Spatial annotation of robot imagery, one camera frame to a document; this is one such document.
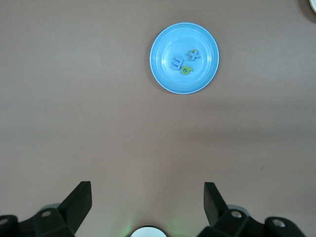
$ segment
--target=blue bowl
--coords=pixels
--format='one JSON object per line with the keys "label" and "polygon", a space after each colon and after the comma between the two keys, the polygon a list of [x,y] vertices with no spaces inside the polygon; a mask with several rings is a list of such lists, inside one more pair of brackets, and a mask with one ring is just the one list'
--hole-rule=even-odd
{"label": "blue bowl", "polygon": [[163,30],[153,43],[150,67],[157,82],[177,94],[207,86],[216,74],[219,51],[214,37],[202,26],[178,23]]}

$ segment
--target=blue plate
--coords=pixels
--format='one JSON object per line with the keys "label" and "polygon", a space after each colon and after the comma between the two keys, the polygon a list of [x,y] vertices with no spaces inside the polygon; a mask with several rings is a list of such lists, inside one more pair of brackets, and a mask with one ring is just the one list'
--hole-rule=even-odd
{"label": "blue plate", "polygon": [[150,67],[157,82],[177,94],[203,89],[215,76],[218,64],[215,39],[194,23],[169,26],[157,36],[150,52]]}

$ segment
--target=foam number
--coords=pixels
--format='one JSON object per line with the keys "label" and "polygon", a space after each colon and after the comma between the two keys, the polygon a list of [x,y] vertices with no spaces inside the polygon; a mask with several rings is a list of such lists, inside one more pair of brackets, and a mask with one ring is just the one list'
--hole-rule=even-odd
{"label": "foam number", "polygon": [[199,58],[198,50],[193,49],[190,51],[189,55],[191,56],[191,60],[194,61],[196,58]]}
{"label": "foam number", "polygon": [[171,67],[174,70],[179,70],[181,65],[182,65],[182,63],[183,63],[183,59],[182,58],[175,57],[174,61],[172,62],[173,65]]}
{"label": "foam number", "polygon": [[183,66],[182,69],[181,69],[181,72],[183,75],[187,75],[189,74],[191,71],[193,71],[193,68],[189,68],[187,66]]}

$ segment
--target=white circular object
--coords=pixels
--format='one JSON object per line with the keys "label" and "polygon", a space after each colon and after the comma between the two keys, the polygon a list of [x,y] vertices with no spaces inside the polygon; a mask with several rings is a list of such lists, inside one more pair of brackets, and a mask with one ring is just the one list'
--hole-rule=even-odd
{"label": "white circular object", "polygon": [[310,0],[312,9],[314,10],[314,12],[316,12],[316,0]]}
{"label": "white circular object", "polygon": [[155,227],[142,227],[136,230],[131,237],[167,237],[161,230]]}

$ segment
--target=black plastic part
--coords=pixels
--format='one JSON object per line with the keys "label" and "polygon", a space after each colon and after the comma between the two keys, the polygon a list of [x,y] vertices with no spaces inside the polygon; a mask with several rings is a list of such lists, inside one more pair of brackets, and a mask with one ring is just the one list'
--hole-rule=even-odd
{"label": "black plastic part", "polygon": [[[273,223],[273,220],[282,221],[285,226],[279,227]],[[290,220],[281,217],[269,217],[265,221],[266,227],[275,237],[284,237],[284,236],[295,236],[295,237],[305,237],[301,230]]]}
{"label": "black plastic part", "polygon": [[204,211],[210,226],[228,210],[228,207],[214,183],[204,184]]}
{"label": "black plastic part", "polygon": [[11,230],[17,226],[18,218],[13,215],[0,216],[0,223],[0,236],[11,235]]}
{"label": "black plastic part", "polygon": [[58,208],[39,211],[18,223],[16,216],[0,216],[0,237],[74,237],[92,206],[91,183],[80,182]]}
{"label": "black plastic part", "polygon": [[66,225],[56,208],[47,208],[33,217],[34,230],[37,237],[58,236],[74,237],[72,230]]}
{"label": "black plastic part", "polygon": [[197,237],[305,237],[285,218],[269,217],[261,224],[240,210],[228,209],[214,183],[204,184],[204,210],[210,226]]}
{"label": "black plastic part", "polygon": [[[234,217],[234,212],[239,213],[240,216]],[[243,212],[238,210],[228,210],[213,227],[228,236],[241,236],[245,231],[248,220],[248,216]]]}
{"label": "black plastic part", "polygon": [[92,207],[91,183],[80,184],[58,206],[65,223],[75,233]]}

